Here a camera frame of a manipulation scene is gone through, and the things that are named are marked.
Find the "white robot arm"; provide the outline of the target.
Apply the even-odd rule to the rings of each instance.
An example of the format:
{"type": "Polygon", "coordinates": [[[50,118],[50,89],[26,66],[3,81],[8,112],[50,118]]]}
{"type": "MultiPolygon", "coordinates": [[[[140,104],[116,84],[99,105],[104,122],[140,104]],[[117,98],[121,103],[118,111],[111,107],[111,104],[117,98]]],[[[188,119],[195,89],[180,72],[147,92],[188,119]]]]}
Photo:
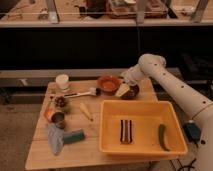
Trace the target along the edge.
{"type": "Polygon", "coordinates": [[[195,170],[213,171],[213,100],[168,72],[165,58],[159,55],[141,55],[137,64],[123,71],[121,77],[129,86],[151,77],[163,87],[201,130],[195,170]]]}

